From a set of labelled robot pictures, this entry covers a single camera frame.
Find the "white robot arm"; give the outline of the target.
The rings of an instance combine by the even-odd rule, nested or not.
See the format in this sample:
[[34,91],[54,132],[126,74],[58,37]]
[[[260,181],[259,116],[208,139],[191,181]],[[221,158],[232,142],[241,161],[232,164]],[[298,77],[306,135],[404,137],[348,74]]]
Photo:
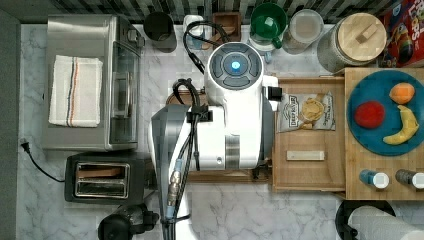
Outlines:
[[259,53],[241,42],[217,47],[204,87],[206,104],[193,91],[190,106],[169,104],[149,124],[163,240],[197,240],[184,192],[190,171],[254,169],[271,156],[281,89]]

